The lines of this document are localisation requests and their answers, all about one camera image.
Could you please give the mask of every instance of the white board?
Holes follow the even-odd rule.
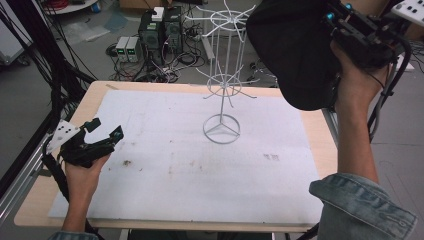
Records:
[[[221,98],[190,93],[109,91],[94,142],[121,125],[124,139],[103,168],[88,217],[157,221],[315,224],[318,179],[298,110],[282,97],[232,97],[224,112],[241,136],[216,144],[203,123]],[[50,211],[64,217],[59,193]]]

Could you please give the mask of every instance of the person's hand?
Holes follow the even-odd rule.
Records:
[[[85,219],[91,199],[97,189],[103,165],[110,154],[93,162],[91,168],[84,168],[65,163],[66,179],[69,189],[69,207],[63,231],[84,232]]]
[[[338,86],[336,111],[351,107],[355,110],[368,110],[369,104],[381,90],[381,85],[386,83],[389,68],[368,71],[359,69],[336,42],[332,41],[330,47],[343,69]]]
[[[97,189],[102,167],[109,157],[110,154],[97,159],[90,168],[65,163],[70,201],[73,200],[73,198],[89,198],[91,200],[91,197]]]

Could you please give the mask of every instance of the white mounting bracket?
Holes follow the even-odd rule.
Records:
[[[80,130],[81,129],[79,127],[76,127],[65,120],[60,120],[53,134],[52,140],[49,144],[47,144],[46,153],[51,154],[56,148],[62,146],[62,144],[66,143]]]

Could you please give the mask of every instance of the denim sleeve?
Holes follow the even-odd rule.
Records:
[[[77,232],[56,232],[48,240],[99,240],[99,238],[91,233]]]
[[[417,217],[369,179],[345,173],[312,182],[309,192],[324,203],[318,239],[406,239]]]

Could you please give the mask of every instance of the person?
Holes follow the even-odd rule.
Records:
[[[310,193],[324,203],[318,239],[406,239],[417,217],[391,202],[378,185],[367,127],[368,108],[381,85],[358,69],[335,42],[331,48],[343,69],[335,103],[338,169],[336,174],[310,185]],[[388,68],[382,68],[372,75],[384,84],[387,72]],[[97,160],[90,169],[66,164],[69,209],[62,231],[50,240],[97,239],[82,232],[101,168],[108,157]]]

